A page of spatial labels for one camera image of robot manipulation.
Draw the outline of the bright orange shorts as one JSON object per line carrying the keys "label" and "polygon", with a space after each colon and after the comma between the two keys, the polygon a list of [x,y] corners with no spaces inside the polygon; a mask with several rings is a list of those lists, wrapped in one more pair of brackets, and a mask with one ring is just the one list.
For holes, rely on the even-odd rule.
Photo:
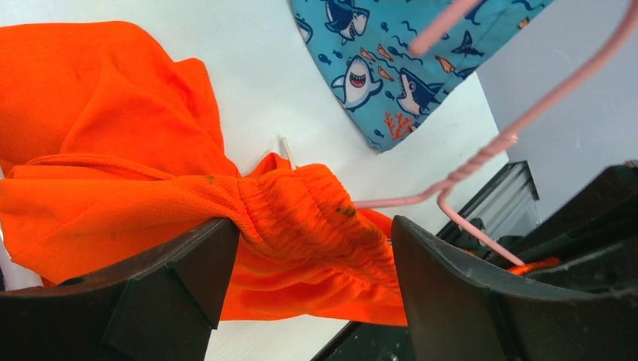
{"label": "bright orange shorts", "polygon": [[270,153],[240,174],[204,64],[137,25],[2,27],[1,167],[6,247],[47,284],[220,217],[240,231],[222,320],[407,324],[391,219],[325,165]]}

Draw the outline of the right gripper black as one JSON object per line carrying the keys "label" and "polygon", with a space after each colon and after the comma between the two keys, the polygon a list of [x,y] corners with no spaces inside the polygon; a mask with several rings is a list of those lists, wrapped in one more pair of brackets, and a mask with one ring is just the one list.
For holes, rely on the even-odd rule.
{"label": "right gripper black", "polygon": [[525,262],[559,264],[527,278],[582,292],[637,286],[637,163],[604,169],[525,236],[499,242]]}

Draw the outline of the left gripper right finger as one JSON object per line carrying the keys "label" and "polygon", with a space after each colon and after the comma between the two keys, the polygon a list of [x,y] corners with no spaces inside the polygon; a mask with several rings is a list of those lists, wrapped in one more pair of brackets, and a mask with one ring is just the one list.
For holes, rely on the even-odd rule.
{"label": "left gripper right finger", "polygon": [[391,244],[419,360],[635,360],[637,291],[592,294],[514,275],[406,217]]}

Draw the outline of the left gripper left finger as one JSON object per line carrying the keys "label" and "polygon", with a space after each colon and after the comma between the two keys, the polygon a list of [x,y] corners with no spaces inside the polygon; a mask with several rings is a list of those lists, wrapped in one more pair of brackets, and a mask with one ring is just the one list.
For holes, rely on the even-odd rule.
{"label": "left gripper left finger", "polygon": [[238,247],[228,219],[52,288],[1,294],[3,360],[202,360]]}

